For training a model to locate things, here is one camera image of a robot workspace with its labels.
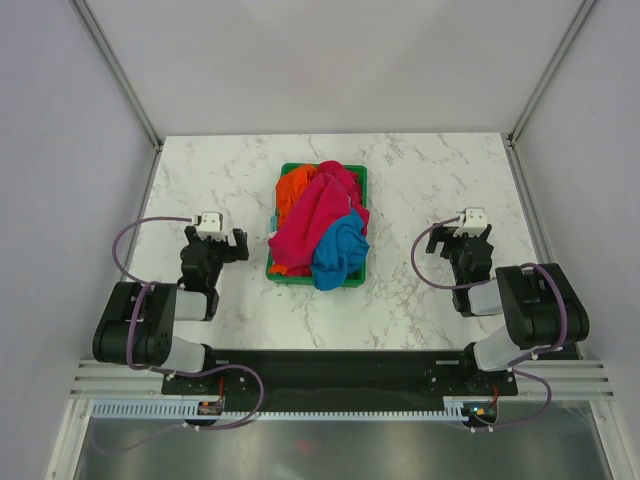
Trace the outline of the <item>magenta t shirt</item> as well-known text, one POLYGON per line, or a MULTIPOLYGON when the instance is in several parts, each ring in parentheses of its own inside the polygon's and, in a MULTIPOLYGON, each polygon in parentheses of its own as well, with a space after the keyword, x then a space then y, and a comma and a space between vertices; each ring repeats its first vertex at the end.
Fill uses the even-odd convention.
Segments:
MULTIPOLYGON (((294 168, 310 163, 286 163, 280 178, 294 168)), ((359 165, 343 165, 335 160, 311 164, 317 175, 295 203, 279 228, 277 208, 272 218, 272 235, 266 274, 273 281, 305 284, 311 280, 313 252, 327 229, 355 209, 368 233, 368 170, 359 165)))

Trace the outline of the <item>orange t shirt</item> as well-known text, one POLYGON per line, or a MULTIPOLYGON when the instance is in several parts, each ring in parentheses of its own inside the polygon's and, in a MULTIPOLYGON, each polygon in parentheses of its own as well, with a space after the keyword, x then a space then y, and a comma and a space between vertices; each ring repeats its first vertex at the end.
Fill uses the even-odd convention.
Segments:
POLYGON ((303 164, 282 176, 276 184, 277 226, 281 228, 304 190, 317 175, 317 168, 303 164))

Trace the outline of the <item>green plastic basket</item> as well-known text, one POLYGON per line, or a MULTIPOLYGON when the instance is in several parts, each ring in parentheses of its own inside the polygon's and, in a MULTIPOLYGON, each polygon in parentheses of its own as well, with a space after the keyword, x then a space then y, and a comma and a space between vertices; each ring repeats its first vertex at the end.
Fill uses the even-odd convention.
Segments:
POLYGON ((286 164, 275 187, 267 277, 320 291, 364 282, 367 169, 335 160, 286 164))

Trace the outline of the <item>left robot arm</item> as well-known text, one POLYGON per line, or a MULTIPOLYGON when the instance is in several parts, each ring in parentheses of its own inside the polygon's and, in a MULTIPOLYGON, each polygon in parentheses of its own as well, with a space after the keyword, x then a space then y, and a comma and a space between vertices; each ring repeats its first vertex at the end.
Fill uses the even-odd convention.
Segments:
POLYGON ((204 233, 185 228, 187 245, 180 252, 181 276, 174 283, 118 282, 92 340, 94 359, 133 370, 184 374, 198 393, 219 382, 219 369, 206 359, 207 346, 174 333, 178 322, 209 322, 216 314, 216 288, 224 265, 249 259, 247 233, 204 233))

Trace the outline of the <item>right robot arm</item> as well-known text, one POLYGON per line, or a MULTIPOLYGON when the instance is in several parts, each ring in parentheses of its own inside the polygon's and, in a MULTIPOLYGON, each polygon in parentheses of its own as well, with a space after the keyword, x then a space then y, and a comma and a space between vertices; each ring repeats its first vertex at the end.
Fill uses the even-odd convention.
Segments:
POLYGON ((504 324, 465 347, 458 381, 467 392, 483 392, 494 372, 552 353, 586 339, 589 319, 561 267, 556 263, 495 269, 489 243, 492 226, 470 229, 434 224, 424 234, 425 252, 441 246, 455 284, 454 310, 465 318, 501 315, 504 324))

